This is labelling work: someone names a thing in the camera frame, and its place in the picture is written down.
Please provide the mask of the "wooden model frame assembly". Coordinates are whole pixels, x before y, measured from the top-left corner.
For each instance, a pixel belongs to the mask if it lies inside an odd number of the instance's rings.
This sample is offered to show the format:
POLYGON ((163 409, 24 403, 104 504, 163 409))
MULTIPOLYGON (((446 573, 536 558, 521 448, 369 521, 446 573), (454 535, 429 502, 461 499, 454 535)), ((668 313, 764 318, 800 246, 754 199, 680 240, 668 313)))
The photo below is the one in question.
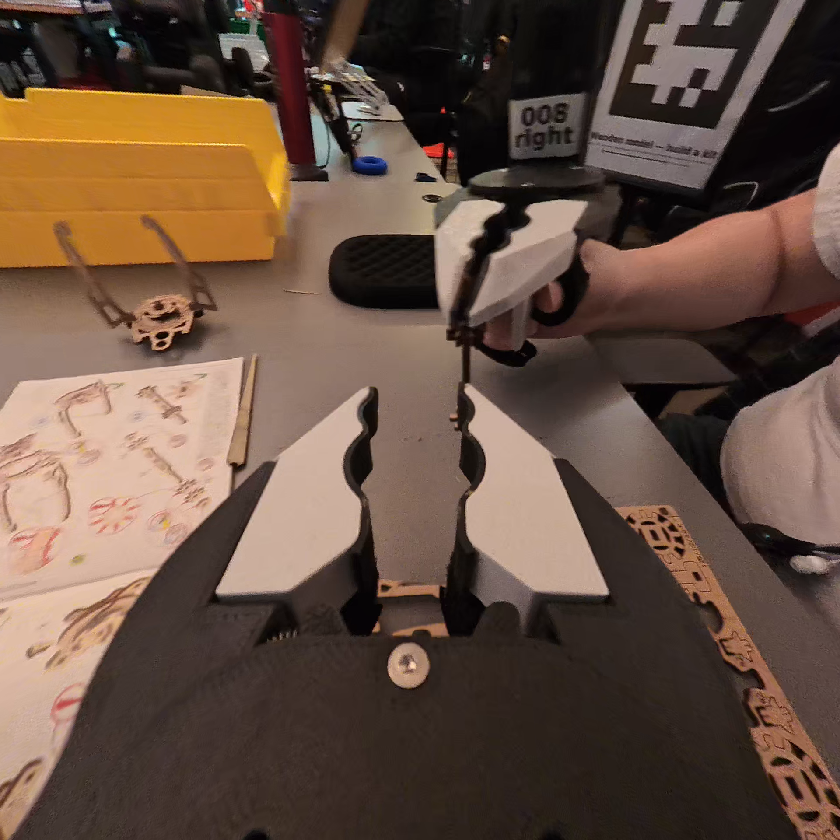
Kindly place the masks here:
POLYGON ((204 312, 217 311, 217 303, 205 279, 190 264, 174 239, 159 222, 149 215, 140 218, 141 224, 154 233, 171 257, 186 285, 187 294, 167 294, 142 301, 131 311, 124 310, 92 275, 88 265, 75 247, 67 222, 54 223, 53 231, 65 257, 81 279, 88 301, 107 325, 114 329, 125 326, 134 343, 148 341, 153 351, 171 348, 174 339, 188 334, 194 321, 204 312))

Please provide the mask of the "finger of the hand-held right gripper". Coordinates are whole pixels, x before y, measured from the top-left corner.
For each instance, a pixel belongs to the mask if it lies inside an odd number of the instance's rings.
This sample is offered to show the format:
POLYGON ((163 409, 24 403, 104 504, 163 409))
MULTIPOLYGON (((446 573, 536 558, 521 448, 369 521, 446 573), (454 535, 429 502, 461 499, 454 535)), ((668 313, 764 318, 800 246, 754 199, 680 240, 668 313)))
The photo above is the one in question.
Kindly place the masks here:
POLYGON ((478 328, 510 312, 511 328, 527 329, 534 296, 571 267, 576 228, 588 206, 571 199, 527 206, 525 225, 504 234, 502 245, 485 258, 466 325, 478 328))
POLYGON ((435 290, 447 326, 475 329, 503 310, 507 246, 503 203, 462 202, 439 225, 434 234, 435 290))

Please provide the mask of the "yellow plastic bin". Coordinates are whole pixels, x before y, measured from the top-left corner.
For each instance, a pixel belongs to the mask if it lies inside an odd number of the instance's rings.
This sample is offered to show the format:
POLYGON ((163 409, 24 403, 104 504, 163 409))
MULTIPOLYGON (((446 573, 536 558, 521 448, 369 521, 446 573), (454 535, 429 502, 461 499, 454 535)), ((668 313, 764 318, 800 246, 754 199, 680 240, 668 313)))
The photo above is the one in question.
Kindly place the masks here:
POLYGON ((29 88, 1 100, 1 267, 270 260, 287 234, 287 154, 264 101, 29 88))

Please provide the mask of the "illustrated instruction booklet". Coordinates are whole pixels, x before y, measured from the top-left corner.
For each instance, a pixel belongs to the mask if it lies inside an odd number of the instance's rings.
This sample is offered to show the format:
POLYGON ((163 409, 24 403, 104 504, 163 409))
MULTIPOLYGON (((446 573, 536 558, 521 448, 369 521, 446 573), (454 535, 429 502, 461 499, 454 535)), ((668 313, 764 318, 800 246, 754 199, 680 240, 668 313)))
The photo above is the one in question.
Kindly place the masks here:
POLYGON ((232 489, 242 359, 16 385, 1 415, 1 833, 124 618, 232 489))

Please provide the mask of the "thin wooden stick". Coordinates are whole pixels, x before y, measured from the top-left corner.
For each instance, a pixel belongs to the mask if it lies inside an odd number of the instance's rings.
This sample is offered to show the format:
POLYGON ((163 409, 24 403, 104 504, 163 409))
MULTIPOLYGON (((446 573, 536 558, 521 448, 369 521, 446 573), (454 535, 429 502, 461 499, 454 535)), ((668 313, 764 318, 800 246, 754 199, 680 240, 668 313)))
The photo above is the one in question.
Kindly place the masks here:
POLYGON ((254 353, 248 362, 234 431, 227 452, 227 463, 234 469, 245 466, 248 456, 258 360, 258 354, 254 353))

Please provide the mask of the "wooden sheet offcut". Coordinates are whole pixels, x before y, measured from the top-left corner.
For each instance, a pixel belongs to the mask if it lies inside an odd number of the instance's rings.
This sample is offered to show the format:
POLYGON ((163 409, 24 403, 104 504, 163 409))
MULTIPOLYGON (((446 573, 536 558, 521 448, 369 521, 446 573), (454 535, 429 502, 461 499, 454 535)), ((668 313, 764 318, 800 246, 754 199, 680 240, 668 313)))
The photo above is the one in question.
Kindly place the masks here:
POLYGON ((380 580, 376 602, 381 608, 373 635, 447 637, 439 584, 380 580))

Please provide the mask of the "wooden axle with gears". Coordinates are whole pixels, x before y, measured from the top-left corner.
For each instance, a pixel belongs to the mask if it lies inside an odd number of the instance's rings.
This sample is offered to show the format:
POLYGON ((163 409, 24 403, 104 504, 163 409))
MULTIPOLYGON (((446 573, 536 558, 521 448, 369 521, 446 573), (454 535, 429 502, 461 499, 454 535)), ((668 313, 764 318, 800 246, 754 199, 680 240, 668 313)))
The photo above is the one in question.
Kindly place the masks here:
POLYGON ((483 328, 470 327, 463 320, 452 321, 446 329, 447 341, 451 342, 460 353, 460 378, 457 385, 456 409, 450 415, 450 421, 455 430, 461 431, 465 421, 465 410, 462 407, 462 395, 466 385, 471 382, 471 356, 481 344, 483 328))

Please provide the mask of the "person's right forearm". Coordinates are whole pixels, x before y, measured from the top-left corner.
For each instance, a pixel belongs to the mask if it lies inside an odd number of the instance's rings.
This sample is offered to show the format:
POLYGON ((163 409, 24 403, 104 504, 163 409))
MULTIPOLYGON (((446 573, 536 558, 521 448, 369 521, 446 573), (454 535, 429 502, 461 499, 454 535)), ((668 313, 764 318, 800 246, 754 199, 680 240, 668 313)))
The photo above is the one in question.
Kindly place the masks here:
POLYGON ((817 190, 718 217, 631 251, 626 326, 697 332, 838 303, 838 277, 815 242, 817 190))

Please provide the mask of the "person's right hand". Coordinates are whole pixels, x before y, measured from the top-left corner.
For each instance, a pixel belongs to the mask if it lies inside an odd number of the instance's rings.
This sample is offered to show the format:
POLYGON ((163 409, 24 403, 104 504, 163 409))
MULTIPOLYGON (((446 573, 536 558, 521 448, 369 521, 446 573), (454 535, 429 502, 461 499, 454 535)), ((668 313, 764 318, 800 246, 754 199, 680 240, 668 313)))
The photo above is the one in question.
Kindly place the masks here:
MULTIPOLYGON (((579 247, 577 256, 588 275, 588 284, 573 316, 560 325, 546 326, 538 323, 533 315, 526 321, 527 338, 533 340, 567 339, 588 335, 602 330, 618 329, 619 309, 633 284, 635 269, 629 260, 629 250, 621 250, 606 243, 587 239, 579 247)), ((552 280, 536 292, 531 299, 534 308, 545 314, 558 312, 564 304, 564 292, 559 280, 552 280)), ((494 351, 519 350, 522 342, 513 336, 512 314, 500 315, 486 325, 483 344, 494 351)))

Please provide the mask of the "laser-cut wooden parts sheet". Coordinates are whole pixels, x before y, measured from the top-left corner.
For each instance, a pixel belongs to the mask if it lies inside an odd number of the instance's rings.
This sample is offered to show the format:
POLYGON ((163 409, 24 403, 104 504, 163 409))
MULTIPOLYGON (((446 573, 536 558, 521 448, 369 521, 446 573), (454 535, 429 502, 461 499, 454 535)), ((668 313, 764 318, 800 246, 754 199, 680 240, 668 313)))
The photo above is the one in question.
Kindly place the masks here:
POLYGON ((839 790, 779 681, 723 591, 676 509, 617 507, 679 587, 707 611, 709 633, 731 672, 749 721, 754 751, 799 838, 839 838, 839 790))

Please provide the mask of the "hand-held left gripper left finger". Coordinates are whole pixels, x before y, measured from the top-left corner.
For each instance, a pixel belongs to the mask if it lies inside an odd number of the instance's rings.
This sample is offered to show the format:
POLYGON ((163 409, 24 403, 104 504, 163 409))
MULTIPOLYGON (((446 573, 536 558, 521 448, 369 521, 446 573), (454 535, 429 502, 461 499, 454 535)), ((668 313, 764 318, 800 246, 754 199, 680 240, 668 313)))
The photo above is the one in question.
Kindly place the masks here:
POLYGON ((374 624, 379 572, 363 484, 379 395, 361 388, 276 458, 216 598, 275 603, 300 623, 320 605, 374 624))

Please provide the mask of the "person's white shirt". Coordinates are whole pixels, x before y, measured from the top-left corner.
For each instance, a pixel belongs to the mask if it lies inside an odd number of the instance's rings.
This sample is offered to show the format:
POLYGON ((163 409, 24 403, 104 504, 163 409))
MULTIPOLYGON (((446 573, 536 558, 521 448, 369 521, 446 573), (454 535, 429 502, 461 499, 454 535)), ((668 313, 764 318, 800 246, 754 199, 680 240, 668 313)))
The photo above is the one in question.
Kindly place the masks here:
MULTIPOLYGON (((838 146, 813 192, 770 212, 780 254, 762 313, 838 301, 838 146)), ((740 523, 838 545, 838 350, 815 372, 734 417, 722 445, 721 476, 740 523)))

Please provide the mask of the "black and white tag sign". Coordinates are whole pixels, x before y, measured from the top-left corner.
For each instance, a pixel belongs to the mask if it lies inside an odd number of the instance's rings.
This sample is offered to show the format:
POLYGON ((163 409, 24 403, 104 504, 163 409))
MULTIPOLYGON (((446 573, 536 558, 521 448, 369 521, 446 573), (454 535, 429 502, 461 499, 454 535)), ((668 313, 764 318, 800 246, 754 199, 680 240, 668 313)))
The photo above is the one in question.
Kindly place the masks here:
POLYGON ((631 1, 617 22, 586 163, 702 191, 803 1, 631 1))

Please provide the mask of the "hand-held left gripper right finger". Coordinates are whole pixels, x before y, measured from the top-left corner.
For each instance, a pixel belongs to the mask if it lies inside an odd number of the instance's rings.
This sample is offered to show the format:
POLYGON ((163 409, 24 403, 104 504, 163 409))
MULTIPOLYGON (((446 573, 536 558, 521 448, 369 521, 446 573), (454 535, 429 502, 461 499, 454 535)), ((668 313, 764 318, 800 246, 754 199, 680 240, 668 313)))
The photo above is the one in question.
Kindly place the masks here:
POLYGON ((528 631, 547 603, 602 604, 610 590, 552 453, 473 385, 458 387, 458 501, 446 623, 472 631, 491 604, 528 631))

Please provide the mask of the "black mesh pad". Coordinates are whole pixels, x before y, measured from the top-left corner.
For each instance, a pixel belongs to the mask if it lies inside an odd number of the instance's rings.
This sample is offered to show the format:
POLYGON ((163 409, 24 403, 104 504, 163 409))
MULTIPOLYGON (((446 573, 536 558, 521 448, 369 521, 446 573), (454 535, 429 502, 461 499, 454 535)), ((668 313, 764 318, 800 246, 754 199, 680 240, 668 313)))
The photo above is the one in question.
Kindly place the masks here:
POLYGON ((347 238, 329 260, 329 288, 340 301, 377 310, 436 310, 434 236, 347 238))

